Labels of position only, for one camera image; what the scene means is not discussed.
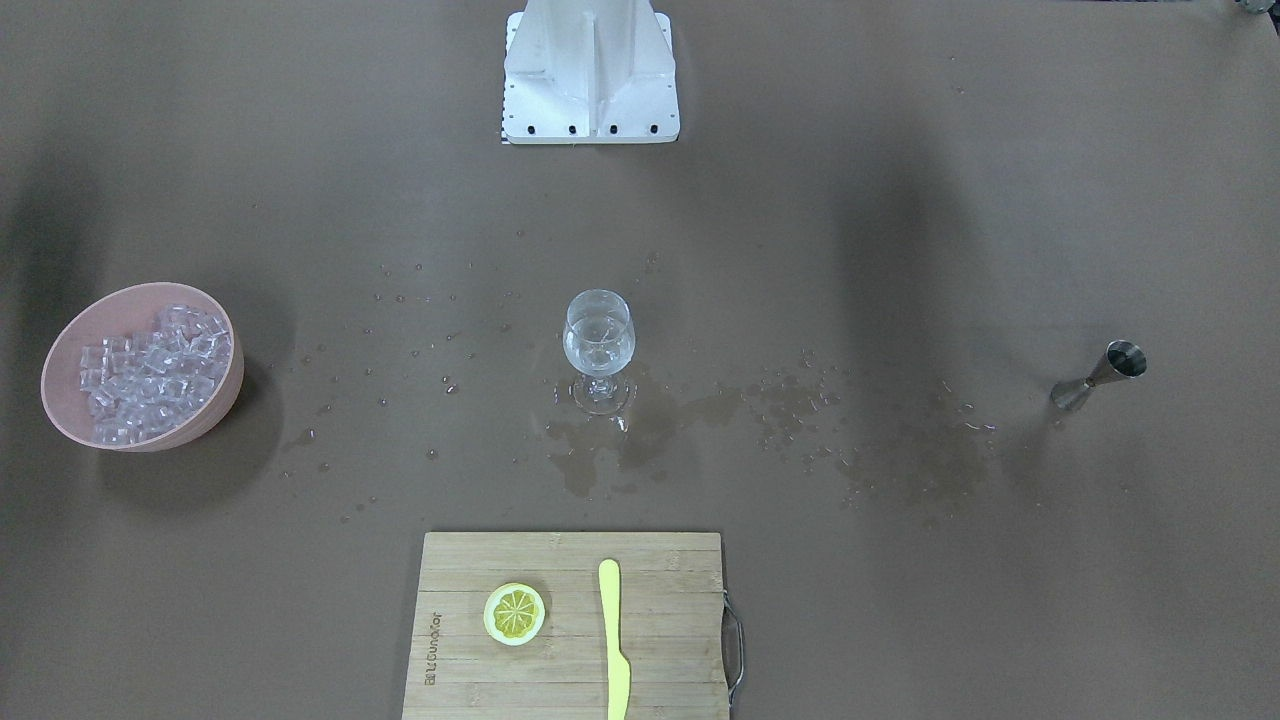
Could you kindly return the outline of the steel cocktail jigger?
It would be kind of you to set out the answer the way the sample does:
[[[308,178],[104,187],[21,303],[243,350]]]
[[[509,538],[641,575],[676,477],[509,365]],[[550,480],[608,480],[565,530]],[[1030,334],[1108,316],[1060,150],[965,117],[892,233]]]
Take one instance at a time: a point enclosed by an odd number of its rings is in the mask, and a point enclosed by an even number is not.
[[[1142,377],[1148,366],[1142,347],[1128,340],[1110,341],[1092,370],[1074,380],[1061,380],[1050,391],[1051,404],[1061,411],[1082,407],[1100,386]]]

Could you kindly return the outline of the clear wine glass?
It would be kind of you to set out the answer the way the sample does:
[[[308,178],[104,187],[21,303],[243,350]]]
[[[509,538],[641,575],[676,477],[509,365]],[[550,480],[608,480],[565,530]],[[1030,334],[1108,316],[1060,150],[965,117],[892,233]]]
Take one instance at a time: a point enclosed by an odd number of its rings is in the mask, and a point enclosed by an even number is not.
[[[611,290],[585,290],[568,305],[562,337],[564,356],[575,369],[570,395],[594,416],[622,413],[634,384],[625,375],[636,347],[628,304]]]

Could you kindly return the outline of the clear ice cubes pile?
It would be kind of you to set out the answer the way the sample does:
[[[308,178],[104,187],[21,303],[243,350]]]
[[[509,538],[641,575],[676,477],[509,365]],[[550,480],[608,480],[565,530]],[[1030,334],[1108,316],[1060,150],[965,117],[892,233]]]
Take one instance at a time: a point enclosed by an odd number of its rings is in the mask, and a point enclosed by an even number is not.
[[[148,329],[79,351],[79,391],[97,445],[156,439],[212,405],[232,365],[228,320],[187,304],[161,307]]]

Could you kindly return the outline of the bamboo cutting board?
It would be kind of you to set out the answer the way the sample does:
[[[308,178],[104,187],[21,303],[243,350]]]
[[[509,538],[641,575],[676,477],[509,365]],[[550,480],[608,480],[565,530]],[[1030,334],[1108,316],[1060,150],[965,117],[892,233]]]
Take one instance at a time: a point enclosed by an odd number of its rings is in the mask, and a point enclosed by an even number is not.
[[[425,534],[401,715],[404,719],[605,719],[608,660],[598,568],[620,565],[618,648],[627,717],[727,719],[723,542],[714,532]],[[547,605],[534,638],[492,638],[493,591],[530,585]]]

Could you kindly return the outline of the yellow lemon slice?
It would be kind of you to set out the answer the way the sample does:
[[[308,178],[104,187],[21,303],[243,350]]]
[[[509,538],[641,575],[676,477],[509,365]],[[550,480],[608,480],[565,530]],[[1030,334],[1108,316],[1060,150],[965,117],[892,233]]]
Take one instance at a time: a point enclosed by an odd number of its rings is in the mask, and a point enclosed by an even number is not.
[[[488,596],[483,610],[485,633],[507,647],[520,647],[535,639],[545,618],[543,597],[524,583],[497,587]]]

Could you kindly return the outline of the yellow plastic knife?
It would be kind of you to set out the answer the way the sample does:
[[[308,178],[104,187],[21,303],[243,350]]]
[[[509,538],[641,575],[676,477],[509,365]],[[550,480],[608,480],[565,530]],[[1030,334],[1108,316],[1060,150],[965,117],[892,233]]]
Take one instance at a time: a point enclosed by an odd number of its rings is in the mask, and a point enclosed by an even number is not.
[[[614,559],[603,559],[598,566],[605,642],[607,717],[626,719],[630,706],[632,669],[621,647],[622,588],[621,570]]]

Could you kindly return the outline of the pink bowl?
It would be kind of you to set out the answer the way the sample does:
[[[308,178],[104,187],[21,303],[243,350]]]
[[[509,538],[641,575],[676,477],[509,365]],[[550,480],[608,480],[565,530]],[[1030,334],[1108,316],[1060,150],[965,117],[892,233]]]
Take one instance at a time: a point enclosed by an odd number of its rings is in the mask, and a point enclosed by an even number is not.
[[[136,445],[97,445],[90,438],[92,420],[86,395],[79,391],[81,348],[114,334],[148,329],[156,313],[169,304],[187,304],[223,315],[232,332],[232,365],[215,389],[212,405],[177,429]],[[241,336],[229,313],[210,293],[175,282],[150,282],[114,291],[81,310],[59,333],[47,351],[41,374],[41,401],[49,420],[68,438],[97,450],[146,454],[187,445],[209,433],[237,401],[244,379]]]

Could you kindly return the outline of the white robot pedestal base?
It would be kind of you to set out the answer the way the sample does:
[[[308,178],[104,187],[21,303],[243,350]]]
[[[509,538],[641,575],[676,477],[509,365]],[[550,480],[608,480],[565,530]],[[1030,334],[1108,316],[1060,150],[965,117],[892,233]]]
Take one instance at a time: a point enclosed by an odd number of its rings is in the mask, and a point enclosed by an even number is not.
[[[503,142],[678,140],[673,29],[652,3],[529,1],[504,40]]]

